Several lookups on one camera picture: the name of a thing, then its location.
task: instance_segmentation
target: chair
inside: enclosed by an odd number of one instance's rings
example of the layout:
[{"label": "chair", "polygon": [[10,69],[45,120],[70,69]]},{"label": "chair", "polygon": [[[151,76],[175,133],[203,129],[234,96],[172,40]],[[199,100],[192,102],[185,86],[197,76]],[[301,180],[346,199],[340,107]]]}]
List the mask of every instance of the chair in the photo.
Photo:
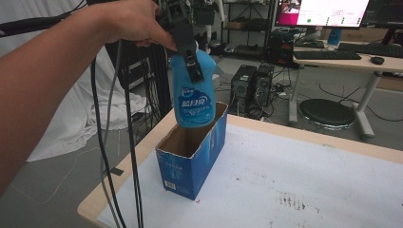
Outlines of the chair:
[{"label": "chair", "polygon": [[340,103],[325,99],[310,99],[300,103],[298,113],[316,129],[341,130],[355,122],[353,110]]}]

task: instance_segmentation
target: computer screen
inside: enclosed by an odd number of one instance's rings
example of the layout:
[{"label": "computer screen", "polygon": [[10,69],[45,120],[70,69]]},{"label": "computer screen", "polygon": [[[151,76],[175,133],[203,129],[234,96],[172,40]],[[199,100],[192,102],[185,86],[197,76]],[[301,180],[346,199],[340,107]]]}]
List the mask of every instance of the computer screen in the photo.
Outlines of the computer screen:
[{"label": "computer screen", "polygon": [[403,29],[403,0],[370,0],[362,27]]},{"label": "computer screen", "polygon": [[369,0],[278,0],[276,27],[359,29]]}]

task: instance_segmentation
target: open box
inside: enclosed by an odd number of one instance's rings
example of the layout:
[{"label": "open box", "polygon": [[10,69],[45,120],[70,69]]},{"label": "open box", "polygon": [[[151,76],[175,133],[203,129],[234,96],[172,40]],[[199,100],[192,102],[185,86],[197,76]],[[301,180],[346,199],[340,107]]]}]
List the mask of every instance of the open box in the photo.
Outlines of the open box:
[{"label": "open box", "polygon": [[175,125],[157,144],[163,187],[194,200],[225,143],[228,105],[216,103],[214,122],[198,128]]}]

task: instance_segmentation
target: white cloth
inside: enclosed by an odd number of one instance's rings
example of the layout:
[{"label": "white cloth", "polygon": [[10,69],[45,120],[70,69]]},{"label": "white cloth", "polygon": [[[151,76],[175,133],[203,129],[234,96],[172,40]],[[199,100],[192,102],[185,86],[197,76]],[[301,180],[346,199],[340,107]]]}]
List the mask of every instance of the white cloth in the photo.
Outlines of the white cloth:
[{"label": "white cloth", "polygon": [[[80,2],[81,0],[0,0],[0,23],[31,17],[56,16],[74,9]],[[21,46],[40,32],[0,38],[0,56]],[[102,48],[97,56],[96,75],[101,124],[105,128],[107,101],[114,75],[114,67],[105,48]],[[97,132],[93,104],[88,68],[59,105],[45,135],[29,156],[28,162],[66,154],[85,146],[86,141]],[[139,110],[143,112],[144,106],[145,98],[131,95],[132,113]],[[117,81],[112,99],[109,129],[125,127],[127,127],[125,93]]]}]

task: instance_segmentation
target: gray floor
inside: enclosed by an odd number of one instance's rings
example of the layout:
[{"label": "gray floor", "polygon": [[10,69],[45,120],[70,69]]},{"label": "gray floor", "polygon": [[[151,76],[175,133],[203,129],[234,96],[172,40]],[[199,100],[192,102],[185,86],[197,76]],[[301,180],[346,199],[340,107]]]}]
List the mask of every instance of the gray floor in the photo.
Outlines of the gray floor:
[{"label": "gray floor", "polygon": [[[229,88],[232,75],[241,64],[258,66],[259,62],[240,59],[217,58],[221,75],[221,87],[216,92],[218,101],[229,102]],[[290,72],[292,83],[295,71]],[[288,72],[280,73],[274,83],[289,83]],[[322,89],[337,95],[346,95],[355,90],[347,85],[321,85]],[[288,98],[289,90],[283,98]],[[359,89],[352,99],[359,100],[364,89]],[[318,84],[303,84],[298,100],[309,98],[327,98],[338,101],[339,98],[319,89]],[[397,120],[403,118],[402,92],[377,89],[369,107],[384,119]],[[288,104],[284,99],[273,101],[275,111],[266,122],[288,125]],[[403,122],[381,120],[368,108],[368,119],[373,127],[375,138],[364,143],[403,150],[401,141]],[[299,121],[292,127],[314,131],[315,127]],[[354,125],[348,130],[324,130],[322,134],[332,135],[353,141],[361,141],[359,129]],[[126,130],[109,132],[106,147],[110,166],[115,166],[125,157],[128,151]],[[52,159],[26,163],[7,192],[0,199],[0,227],[94,227],[94,225],[77,214],[79,203],[100,182],[100,150],[96,137],[92,137],[86,147]]]}]

